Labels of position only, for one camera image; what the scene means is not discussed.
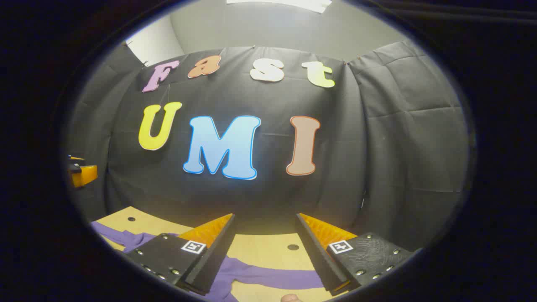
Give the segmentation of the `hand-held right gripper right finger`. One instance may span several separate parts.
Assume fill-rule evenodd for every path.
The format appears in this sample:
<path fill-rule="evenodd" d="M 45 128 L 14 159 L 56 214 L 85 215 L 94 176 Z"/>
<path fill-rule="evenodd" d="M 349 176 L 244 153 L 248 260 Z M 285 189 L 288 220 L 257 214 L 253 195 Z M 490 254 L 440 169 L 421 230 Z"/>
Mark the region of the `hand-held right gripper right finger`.
<path fill-rule="evenodd" d="M 356 235 L 303 213 L 296 214 L 296 228 L 332 296 L 385 279 L 415 254 L 376 233 Z"/>

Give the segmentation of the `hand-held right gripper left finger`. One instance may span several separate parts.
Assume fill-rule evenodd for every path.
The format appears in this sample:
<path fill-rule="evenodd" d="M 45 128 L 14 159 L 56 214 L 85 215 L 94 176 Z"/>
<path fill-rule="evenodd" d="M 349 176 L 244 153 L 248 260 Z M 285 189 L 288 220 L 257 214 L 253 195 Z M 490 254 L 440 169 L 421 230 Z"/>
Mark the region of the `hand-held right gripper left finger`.
<path fill-rule="evenodd" d="M 161 233 L 127 257 L 159 279 L 205 296 L 235 237 L 235 215 L 221 216 L 180 235 Z"/>

